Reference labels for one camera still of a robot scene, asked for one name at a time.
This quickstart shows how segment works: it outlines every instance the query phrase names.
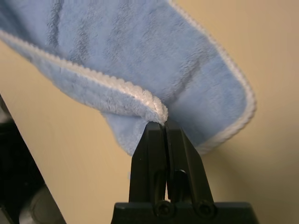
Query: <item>screw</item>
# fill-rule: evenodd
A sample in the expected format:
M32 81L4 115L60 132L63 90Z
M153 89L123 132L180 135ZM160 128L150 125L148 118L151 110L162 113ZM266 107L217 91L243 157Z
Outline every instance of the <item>screw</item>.
M195 211L200 217L204 219L211 219L216 213L216 208L213 203L202 201L195 206Z
M168 201L159 201L155 205L155 213L161 219L170 219L174 216L175 207Z

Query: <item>towel fold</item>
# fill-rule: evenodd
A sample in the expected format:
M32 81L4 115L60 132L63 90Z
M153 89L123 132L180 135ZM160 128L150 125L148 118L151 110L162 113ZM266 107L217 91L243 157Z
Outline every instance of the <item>towel fold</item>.
M202 154L255 110L244 75L172 1L0 0L0 39L98 109L130 155L149 121L170 116Z

